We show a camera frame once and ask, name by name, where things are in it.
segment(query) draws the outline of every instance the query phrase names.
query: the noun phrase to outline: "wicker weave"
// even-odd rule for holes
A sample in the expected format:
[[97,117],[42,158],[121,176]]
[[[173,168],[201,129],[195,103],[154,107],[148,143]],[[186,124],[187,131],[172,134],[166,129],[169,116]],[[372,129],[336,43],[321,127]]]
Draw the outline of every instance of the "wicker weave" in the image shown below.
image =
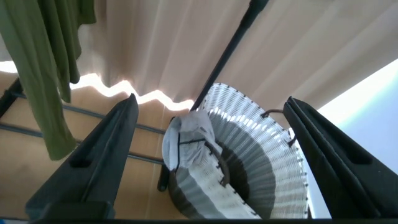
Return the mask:
[[[209,114],[231,186],[247,205],[261,218],[306,218],[307,177],[297,148],[287,144],[289,133],[271,117],[262,118],[264,110],[248,97],[221,83],[211,87],[200,110]],[[196,185],[206,188],[188,170],[178,170],[170,178],[171,198],[188,218],[212,218],[214,200],[198,195]],[[206,214],[197,208],[207,208]]]

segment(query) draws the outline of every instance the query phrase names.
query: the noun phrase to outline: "black metal bar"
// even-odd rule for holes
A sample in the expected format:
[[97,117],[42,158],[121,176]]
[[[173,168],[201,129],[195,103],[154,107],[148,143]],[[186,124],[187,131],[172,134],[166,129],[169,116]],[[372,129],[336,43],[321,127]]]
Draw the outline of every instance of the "black metal bar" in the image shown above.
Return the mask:
[[[11,92],[11,93],[15,97],[26,99],[26,96],[23,95],[22,93],[16,93],[16,92]],[[74,111],[74,112],[77,112],[77,113],[93,116],[93,117],[96,117],[96,118],[103,119],[105,117],[105,115],[103,115],[103,114],[99,114],[99,113],[96,113],[96,112],[93,112],[93,111],[89,111],[89,110],[86,110],[86,109],[83,109],[83,108],[77,108],[77,107],[70,106],[70,105],[62,105],[62,108],[66,109],[66,110]],[[165,133],[164,130],[161,130],[161,129],[158,129],[158,128],[153,128],[153,127],[146,126],[146,125],[143,125],[143,124],[137,124],[136,128],[143,129],[143,130],[146,130],[146,131],[152,131],[153,133],[157,133],[157,134],[164,134]]]
[[242,18],[242,21],[236,30],[235,34],[232,36],[231,41],[228,46],[225,48],[222,56],[218,60],[216,67],[211,72],[209,78],[206,81],[205,86],[200,92],[197,100],[193,104],[191,111],[196,110],[202,101],[205,99],[205,96],[209,92],[210,87],[216,81],[218,75],[221,73],[225,64],[229,60],[232,53],[235,51],[236,46],[238,46],[242,37],[246,33],[246,31],[250,28],[251,24],[256,20],[257,15],[265,8],[268,0],[252,0],[250,1],[249,9],[246,11],[245,15]]
[[[43,134],[40,131],[27,129],[27,128],[21,128],[21,127],[10,125],[10,124],[0,123],[0,129],[6,130],[6,131],[12,131],[15,133],[21,133],[21,134],[26,134],[26,135],[30,135],[30,136],[35,136],[38,138],[43,137]],[[81,142],[82,142],[82,140],[76,139],[77,144],[81,144]],[[139,160],[151,162],[154,164],[164,165],[163,159],[159,159],[156,157],[145,156],[145,155],[137,154],[134,152],[129,152],[129,154],[127,156],[128,156],[128,158],[131,158],[131,159],[139,159]]]
[[10,108],[12,103],[17,99],[11,92],[22,93],[22,86],[19,82],[19,78],[9,87],[8,90],[4,91],[4,95],[0,99],[0,118]]

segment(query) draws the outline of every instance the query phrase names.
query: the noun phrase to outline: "rack leg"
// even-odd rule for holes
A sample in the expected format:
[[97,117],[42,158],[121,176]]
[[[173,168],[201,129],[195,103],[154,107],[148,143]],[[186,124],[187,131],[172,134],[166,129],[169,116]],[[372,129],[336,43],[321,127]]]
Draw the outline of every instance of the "rack leg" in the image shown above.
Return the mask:
[[157,190],[163,192],[167,189],[169,184],[170,171],[167,166],[162,165],[162,170],[160,171],[159,181],[157,182]]

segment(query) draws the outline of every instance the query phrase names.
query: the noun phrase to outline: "hanging clothes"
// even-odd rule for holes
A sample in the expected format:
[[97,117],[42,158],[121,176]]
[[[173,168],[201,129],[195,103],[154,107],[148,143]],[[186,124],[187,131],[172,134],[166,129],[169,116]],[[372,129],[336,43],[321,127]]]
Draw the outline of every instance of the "hanging clothes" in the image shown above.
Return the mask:
[[93,0],[0,0],[0,33],[42,130],[51,160],[76,146],[63,117],[80,78],[78,28],[96,22]]

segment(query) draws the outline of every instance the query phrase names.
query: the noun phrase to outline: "white garment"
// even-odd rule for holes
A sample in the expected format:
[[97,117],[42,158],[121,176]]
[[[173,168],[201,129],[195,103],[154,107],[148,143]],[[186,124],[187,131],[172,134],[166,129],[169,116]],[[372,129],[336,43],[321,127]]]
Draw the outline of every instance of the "white garment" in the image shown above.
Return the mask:
[[208,153],[205,140],[221,154],[223,149],[215,142],[213,127],[206,111],[191,111],[187,115],[175,117],[163,138],[162,155],[167,168],[174,170],[178,166],[189,168],[192,164],[199,164]]

